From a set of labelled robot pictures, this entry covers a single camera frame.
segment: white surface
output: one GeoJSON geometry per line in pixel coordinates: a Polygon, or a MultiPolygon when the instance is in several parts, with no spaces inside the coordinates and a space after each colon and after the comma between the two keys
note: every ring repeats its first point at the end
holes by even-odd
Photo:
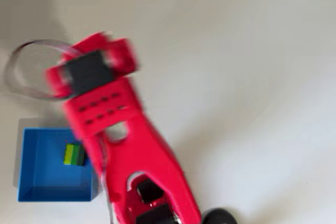
{"type": "MultiPolygon", "coordinates": [[[[241,224],[334,223],[336,0],[1,0],[0,7],[1,66],[27,39],[77,41],[100,30],[132,39],[142,67],[137,87],[202,211],[226,207],[241,224]]],[[[45,57],[23,59],[24,77],[38,83],[33,67],[42,69],[45,57]]],[[[0,101],[0,223],[108,223],[101,197],[16,202],[19,119],[53,124],[61,112],[3,88],[0,101]]]]}

